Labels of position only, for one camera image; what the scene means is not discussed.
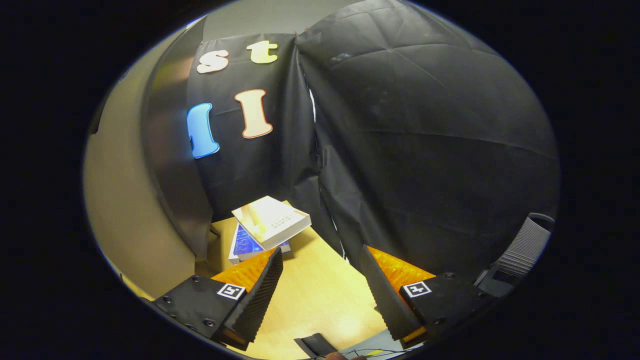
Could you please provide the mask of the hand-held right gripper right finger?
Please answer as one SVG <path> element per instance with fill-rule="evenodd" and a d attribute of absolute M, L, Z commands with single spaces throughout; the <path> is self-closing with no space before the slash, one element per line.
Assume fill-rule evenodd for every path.
<path fill-rule="evenodd" d="M 402 346 L 446 337 L 493 304 L 493 295 L 455 273 L 434 275 L 368 244 L 359 264 L 391 338 Z"/>

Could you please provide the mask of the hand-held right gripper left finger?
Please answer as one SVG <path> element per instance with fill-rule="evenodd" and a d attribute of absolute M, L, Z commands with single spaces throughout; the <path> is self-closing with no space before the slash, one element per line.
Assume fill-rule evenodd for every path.
<path fill-rule="evenodd" d="M 213 277 L 191 275 L 152 302 L 169 321 L 209 341 L 247 350 L 263 323 L 283 271 L 274 248 Z"/>

